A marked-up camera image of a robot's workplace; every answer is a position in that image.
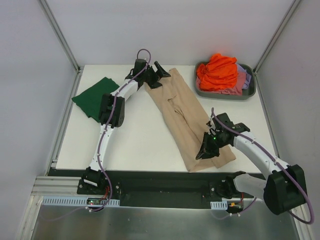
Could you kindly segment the beige t shirt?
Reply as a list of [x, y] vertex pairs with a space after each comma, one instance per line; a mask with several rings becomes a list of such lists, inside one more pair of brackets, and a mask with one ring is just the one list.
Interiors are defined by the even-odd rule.
[[204, 133], [208, 131], [209, 116], [176, 68], [169, 70], [170, 77], [159, 80], [161, 86], [145, 90], [160, 110], [188, 172], [211, 167], [221, 168], [236, 159], [227, 145], [219, 150], [218, 157], [196, 159]]

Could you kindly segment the green t shirt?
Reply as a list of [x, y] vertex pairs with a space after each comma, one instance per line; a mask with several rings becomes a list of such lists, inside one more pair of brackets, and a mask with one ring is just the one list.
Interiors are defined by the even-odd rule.
[[85, 113], [88, 118], [99, 123], [99, 111], [104, 94], [117, 90], [119, 85], [111, 78], [104, 77], [81, 94], [72, 98], [72, 101]]

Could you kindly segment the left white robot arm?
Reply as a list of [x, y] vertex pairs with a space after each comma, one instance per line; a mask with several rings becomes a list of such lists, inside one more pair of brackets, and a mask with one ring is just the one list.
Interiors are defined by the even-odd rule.
[[144, 83], [147, 83], [151, 89], [156, 89], [162, 86], [160, 79], [171, 76], [157, 61], [154, 62], [154, 65], [156, 70], [145, 59], [137, 58], [123, 84], [112, 93], [105, 93], [102, 96], [98, 115], [100, 121], [99, 141], [89, 167], [85, 169], [79, 180], [78, 193], [89, 189], [99, 195], [112, 188], [110, 178], [106, 173], [104, 159], [113, 134], [124, 122], [126, 101]]

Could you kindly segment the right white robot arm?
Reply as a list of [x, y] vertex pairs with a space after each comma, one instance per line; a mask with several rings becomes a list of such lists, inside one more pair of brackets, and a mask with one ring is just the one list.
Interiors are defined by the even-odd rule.
[[197, 160], [218, 157], [223, 147], [232, 146], [242, 152], [262, 173], [263, 178], [237, 171], [217, 186], [217, 194], [231, 199], [247, 193], [266, 204], [275, 215], [280, 215], [307, 203], [305, 174], [299, 165], [272, 155], [251, 133], [244, 123], [234, 124], [227, 113], [212, 114], [207, 123], [209, 129], [203, 140]]

